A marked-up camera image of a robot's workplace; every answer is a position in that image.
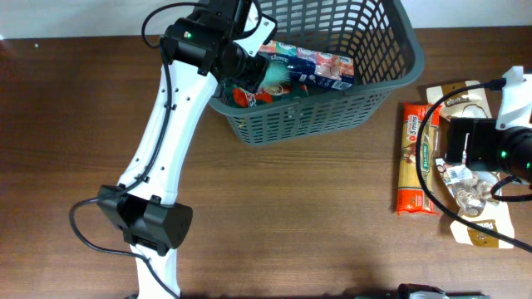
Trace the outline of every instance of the white wall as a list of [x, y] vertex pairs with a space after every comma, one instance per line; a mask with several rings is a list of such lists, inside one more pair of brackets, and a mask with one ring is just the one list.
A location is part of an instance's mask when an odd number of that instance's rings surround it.
[[[175, 1], [0, 0], [0, 36], [21, 38], [138, 35], [144, 17], [152, 10], [171, 2]], [[532, 25], [532, 0], [402, 2], [412, 26], [417, 28]], [[162, 12], [160, 16], [154, 17], [147, 32], [161, 34], [169, 24], [191, 11], [192, 8], [180, 7]]]

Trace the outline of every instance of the barcode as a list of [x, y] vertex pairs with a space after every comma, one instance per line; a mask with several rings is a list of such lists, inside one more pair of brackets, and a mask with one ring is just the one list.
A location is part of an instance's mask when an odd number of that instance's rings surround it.
[[453, 169], [449, 169], [449, 176], [451, 177], [451, 179], [458, 179], [458, 174]]
[[342, 81], [336, 81], [334, 84], [332, 84], [332, 88], [338, 89], [338, 90], [346, 90], [347, 88], [351, 87], [351, 83], [346, 83]]

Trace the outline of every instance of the cable connector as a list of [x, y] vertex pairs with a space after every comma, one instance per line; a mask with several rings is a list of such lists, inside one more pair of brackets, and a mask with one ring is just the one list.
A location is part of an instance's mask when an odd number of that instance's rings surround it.
[[490, 91], [502, 91], [502, 88], [506, 86], [506, 79], [495, 79], [489, 82], [486, 82], [484, 87], [489, 88]]

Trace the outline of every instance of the black bracket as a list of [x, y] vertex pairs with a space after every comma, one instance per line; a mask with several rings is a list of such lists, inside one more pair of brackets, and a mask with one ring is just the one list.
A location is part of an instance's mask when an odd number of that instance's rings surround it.
[[[116, 194], [120, 190], [116, 186], [101, 186], [98, 195]], [[160, 256], [181, 245], [192, 221], [191, 207], [179, 203], [160, 205], [130, 194], [103, 200], [98, 206], [123, 232], [126, 243], [154, 249]]]

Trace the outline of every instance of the wooden table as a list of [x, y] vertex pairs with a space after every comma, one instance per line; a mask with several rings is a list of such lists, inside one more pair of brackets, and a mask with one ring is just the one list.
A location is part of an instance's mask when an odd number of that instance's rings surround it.
[[[401, 103], [425, 87], [532, 66], [532, 28], [417, 30], [426, 69], [355, 130], [264, 147], [202, 115], [180, 181], [194, 208], [179, 253], [188, 294], [338, 295], [402, 282], [494, 298], [532, 296], [532, 255], [455, 242], [446, 217], [397, 217]], [[115, 184], [148, 120], [160, 57], [139, 37], [0, 42], [0, 297], [122, 298], [130, 258], [79, 242], [68, 209]], [[488, 93], [493, 112], [500, 93]], [[517, 188], [510, 188], [515, 194]], [[447, 196], [441, 190], [439, 196]], [[510, 205], [532, 242], [532, 203]], [[127, 250], [97, 207], [79, 212], [90, 240]]]

